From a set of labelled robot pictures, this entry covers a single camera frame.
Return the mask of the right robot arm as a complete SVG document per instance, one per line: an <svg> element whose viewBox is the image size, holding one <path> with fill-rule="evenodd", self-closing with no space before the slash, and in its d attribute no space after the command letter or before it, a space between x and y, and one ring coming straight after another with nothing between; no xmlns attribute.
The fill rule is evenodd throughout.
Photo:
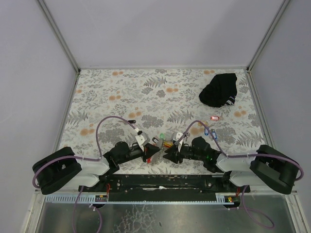
<svg viewBox="0 0 311 233"><path fill-rule="evenodd" d="M184 159L202 161L208 171L223 173L237 187L267 185L281 194L290 194L303 174L296 161L268 145L261 145L254 154L224 155L197 137L191 145L173 145L163 157L176 164Z"/></svg>

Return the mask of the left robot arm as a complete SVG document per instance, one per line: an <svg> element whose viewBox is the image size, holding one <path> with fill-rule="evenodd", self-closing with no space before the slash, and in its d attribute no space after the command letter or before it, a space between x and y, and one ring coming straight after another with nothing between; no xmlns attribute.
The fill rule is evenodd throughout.
<svg viewBox="0 0 311 233"><path fill-rule="evenodd" d="M101 159L92 159L77 156L72 148L64 147L33 165L32 183L43 195L52 194L64 186L94 187L106 182L120 169L120 164L137 158L146 162L159 151L159 147L150 143L140 146L136 142L129 146L126 142L118 142Z"/></svg>

